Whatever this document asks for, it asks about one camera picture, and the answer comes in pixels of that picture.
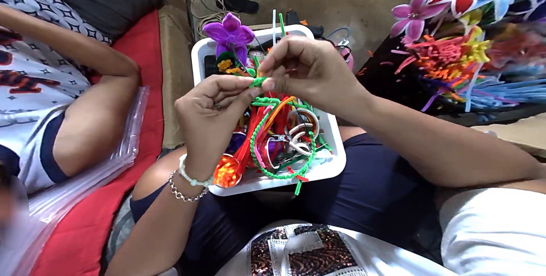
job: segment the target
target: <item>yellow flower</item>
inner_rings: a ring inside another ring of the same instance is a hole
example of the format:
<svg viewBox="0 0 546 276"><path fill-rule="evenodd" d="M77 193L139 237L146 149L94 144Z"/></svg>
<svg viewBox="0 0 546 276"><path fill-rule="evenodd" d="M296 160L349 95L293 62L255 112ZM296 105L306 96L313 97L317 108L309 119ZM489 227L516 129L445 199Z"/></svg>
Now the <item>yellow flower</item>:
<svg viewBox="0 0 546 276"><path fill-rule="evenodd" d="M226 70L227 74L236 73L236 72L241 72L241 70L238 67Z"/></svg>
<svg viewBox="0 0 546 276"><path fill-rule="evenodd" d="M485 54L491 41L483 41L483 30L479 26L474 27L474 31L470 36L470 40L463 46L469 47L465 54L461 57L462 63L476 61L478 63L487 63L491 61Z"/></svg>
<svg viewBox="0 0 546 276"><path fill-rule="evenodd" d="M473 9L467 14L464 14L462 17L459 18L459 21L462 22L462 24L465 25L465 35L470 32L472 27L479 24L481 21L481 17L483 16L483 12L481 9Z"/></svg>
<svg viewBox="0 0 546 276"><path fill-rule="evenodd" d="M222 72L226 71L229 67L231 67L231 60L225 60L218 64L218 69Z"/></svg>

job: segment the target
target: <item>silver chain bracelet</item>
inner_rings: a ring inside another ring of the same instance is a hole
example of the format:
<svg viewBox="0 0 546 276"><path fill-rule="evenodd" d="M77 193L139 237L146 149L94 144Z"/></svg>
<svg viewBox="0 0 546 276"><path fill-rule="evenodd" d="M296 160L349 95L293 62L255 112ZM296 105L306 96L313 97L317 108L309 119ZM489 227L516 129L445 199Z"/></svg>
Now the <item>silver chain bracelet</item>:
<svg viewBox="0 0 546 276"><path fill-rule="evenodd" d="M174 194L174 197L176 197L176 199L181 199L181 200L183 200L185 202L188 202L188 201L189 202L195 202L195 201L200 200L201 197L205 196L205 194L208 193L208 188L205 188L205 189L203 189L203 192L201 192L201 194L199 194L197 196L188 197L188 196L182 195L182 193L178 192L178 190L174 186L173 176L174 176L175 173L178 173L178 169L171 173L171 176L169 177L169 186L171 188L171 193Z"/></svg>

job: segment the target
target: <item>sandal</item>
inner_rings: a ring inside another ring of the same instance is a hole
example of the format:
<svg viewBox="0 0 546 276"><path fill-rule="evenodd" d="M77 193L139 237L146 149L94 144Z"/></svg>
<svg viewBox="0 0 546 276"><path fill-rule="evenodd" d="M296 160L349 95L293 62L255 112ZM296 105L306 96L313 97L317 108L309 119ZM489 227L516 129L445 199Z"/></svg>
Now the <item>sandal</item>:
<svg viewBox="0 0 546 276"><path fill-rule="evenodd" d="M257 2L250 0L224 0L224 5L228 11L247 14L256 14L260 8ZM219 1L216 1L216 6L222 8Z"/></svg>

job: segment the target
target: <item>red blanket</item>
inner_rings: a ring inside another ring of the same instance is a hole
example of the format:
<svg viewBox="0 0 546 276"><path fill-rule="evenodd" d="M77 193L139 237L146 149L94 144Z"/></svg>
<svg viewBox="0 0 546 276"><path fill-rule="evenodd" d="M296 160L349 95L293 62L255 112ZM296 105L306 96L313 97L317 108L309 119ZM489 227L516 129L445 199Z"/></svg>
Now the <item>red blanket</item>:
<svg viewBox="0 0 546 276"><path fill-rule="evenodd" d="M61 220L44 245L31 275L98 275L103 246L123 195L160 154L163 141L160 27L157 11L144 16L113 46L142 69L142 84L150 87L139 154L133 167L83 199Z"/></svg>

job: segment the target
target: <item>pink flower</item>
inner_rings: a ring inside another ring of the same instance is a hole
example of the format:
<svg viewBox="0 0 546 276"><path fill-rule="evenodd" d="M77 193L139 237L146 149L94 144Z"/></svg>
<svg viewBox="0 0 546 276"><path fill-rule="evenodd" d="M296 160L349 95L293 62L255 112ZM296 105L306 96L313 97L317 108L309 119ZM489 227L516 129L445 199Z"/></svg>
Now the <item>pink flower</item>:
<svg viewBox="0 0 546 276"><path fill-rule="evenodd" d="M254 32L245 26L241 25L239 18L228 13L222 23L212 22L203 27L203 31L213 40L217 41L216 57L224 51L232 52L232 46L239 60L243 65L246 65L247 53L246 44L249 44L254 39Z"/></svg>
<svg viewBox="0 0 546 276"><path fill-rule="evenodd" d="M392 9L392 15L399 21L392 26L390 36L395 37L406 31L406 40L418 40L425 28L425 19L440 14L447 4L428 6L428 0L411 0Z"/></svg>

